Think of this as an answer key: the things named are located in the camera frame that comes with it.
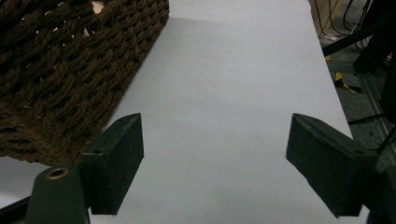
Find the white tabletop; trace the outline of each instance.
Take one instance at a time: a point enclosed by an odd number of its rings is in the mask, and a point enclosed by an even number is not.
[[[92,223],[364,223],[336,219],[285,159],[292,113],[350,135],[308,2],[170,4],[110,121],[141,113],[146,157],[119,214]],[[0,159],[0,206],[43,169]]]

